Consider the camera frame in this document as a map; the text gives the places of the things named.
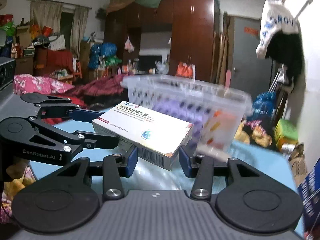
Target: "barcode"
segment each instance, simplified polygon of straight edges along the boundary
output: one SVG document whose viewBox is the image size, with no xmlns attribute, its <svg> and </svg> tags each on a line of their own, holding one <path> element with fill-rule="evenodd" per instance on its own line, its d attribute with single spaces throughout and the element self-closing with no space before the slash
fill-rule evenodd
<svg viewBox="0 0 320 240">
<path fill-rule="evenodd" d="M 164 167 L 164 156 L 160 156 L 152 151 L 142 148 L 142 158 L 148 162 Z"/>
</svg>

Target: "red sign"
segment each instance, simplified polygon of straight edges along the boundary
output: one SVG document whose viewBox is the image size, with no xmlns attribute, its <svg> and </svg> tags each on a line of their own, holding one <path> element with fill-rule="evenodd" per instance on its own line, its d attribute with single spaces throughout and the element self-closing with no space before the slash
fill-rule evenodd
<svg viewBox="0 0 320 240">
<path fill-rule="evenodd" d="M 250 27 L 244 27 L 244 32 L 245 33 L 249 33 L 253 36 L 258 36 L 259 35 L 259 30 L 254 29 L 254 28 L 250 28 Z"/>
</svg>

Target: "cabinet door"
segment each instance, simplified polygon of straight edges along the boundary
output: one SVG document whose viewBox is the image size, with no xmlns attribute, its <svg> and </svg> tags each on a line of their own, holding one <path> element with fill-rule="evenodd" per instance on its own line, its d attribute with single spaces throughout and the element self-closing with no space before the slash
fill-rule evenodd
<svg viewBox="0 0 320 240">
<path fill-rule="evenodd" d="M 173 1 L 173 23 L 169 75 L 175 75 L 180 61 L 187 62 L 191 52 L 192 0 Z"/>
<path fill-rule="evenodd" d="M 111 42 L 117 46 L 116 55 L 120 59 L 123 57 L 124 44 L 127 38 L 127 26 L 125 23 L 117 23 L 116 20 L 106 21 L 104 42 Z"/>
<path fill-rule="evenodd" d="M 125 23 L 126 8 L 107 14 L 106 22 Z"/>
<path fill-rule="evenodd" d="M 141 26 L 140 5 L 133 2 L 126 7 L 127 11 L 127 26 L 128 28 L 136 28 Z"/>
<path fill-rule="evenodd" d="M 141 6 L 141 19 L 143 24 L 153 24 L 155 17 L 156 9 Z"/>
<path fill-rule="evenodd" d="M 214 0 L 193 0 L 192 16 L 198 25 L 213 24 Z"/>
<path fill-rule="evenodd" d="M 194 0 L 192 8 L 191 63 L 196 79 L 210 82 L 213 50 L 213 0 Z"/>
<path fill-rule="evenodd" d="M 162 0 L 155 12 L 155 21 L 157 23 L 172 24 L 173 0 Z"/>
<path fill-rule="evenodd" d="M 124 50 L 122 58 L 123 65 L 126 65 L 129 59 L 131 59 L 131 62 L 133 62 L 135 58 L 139 58 L 141 44 L 141 28 L 128 29 L 128 36 L 131 41 L 131 44 L 134 46 L 134 51 L 129 53 L 127 50 Z"/>
</svg>

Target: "blue box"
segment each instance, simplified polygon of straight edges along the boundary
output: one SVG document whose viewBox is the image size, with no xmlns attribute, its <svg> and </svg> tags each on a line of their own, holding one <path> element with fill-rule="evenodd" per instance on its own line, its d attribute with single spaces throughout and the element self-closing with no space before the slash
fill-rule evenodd
<svg viewBox="0 0 320 240">
<path fill-rule="evenodd" d="M 320 225 L 320 159 L 298 187 L 303 201 L 305 231 Z"/>
</svg>

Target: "window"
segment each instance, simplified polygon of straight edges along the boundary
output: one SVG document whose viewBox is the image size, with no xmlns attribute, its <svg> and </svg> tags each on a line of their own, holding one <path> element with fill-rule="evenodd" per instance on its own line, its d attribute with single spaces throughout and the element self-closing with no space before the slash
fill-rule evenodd
<svg viewBox="0 0 320 240">
<path fill-rule="evenodd" d="M 62 12 L 60 20 L 60 33 L 64 35 L 66 49 L 70 49 L 70 38 L 74 13 Z"/>
</svg>

